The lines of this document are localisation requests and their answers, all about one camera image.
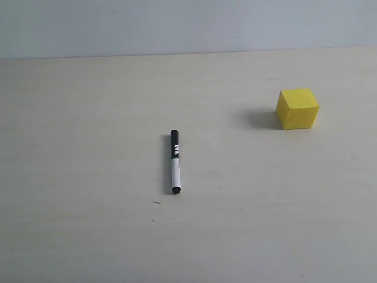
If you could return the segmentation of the black and white board marker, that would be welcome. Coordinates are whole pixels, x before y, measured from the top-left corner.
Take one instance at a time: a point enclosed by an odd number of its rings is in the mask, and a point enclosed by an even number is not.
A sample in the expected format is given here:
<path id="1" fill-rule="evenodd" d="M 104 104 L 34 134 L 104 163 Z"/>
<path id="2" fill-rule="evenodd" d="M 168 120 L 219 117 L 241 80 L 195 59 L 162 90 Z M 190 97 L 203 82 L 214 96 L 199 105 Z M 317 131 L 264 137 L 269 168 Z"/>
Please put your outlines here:
<path id="1" fill-rule="evenodd" d="M 179 135 L 178 130 L 170 132 L 171 141 L 171 190 L 174 195 L 181 192 L 181 174 L 179 164 Z"/>

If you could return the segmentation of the yellow cube block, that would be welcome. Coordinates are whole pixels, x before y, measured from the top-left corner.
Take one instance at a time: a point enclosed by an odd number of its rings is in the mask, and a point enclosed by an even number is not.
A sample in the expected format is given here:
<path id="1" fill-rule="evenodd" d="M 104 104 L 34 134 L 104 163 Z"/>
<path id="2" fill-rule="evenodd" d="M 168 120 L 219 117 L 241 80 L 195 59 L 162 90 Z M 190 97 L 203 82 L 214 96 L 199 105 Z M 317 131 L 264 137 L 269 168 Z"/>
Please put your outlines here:
<path id="1" fill-rule="evenodd" d="M 309 88 L 281 90 L 276 114 L 283 130 L 312 128 L 319 103 Z"/>

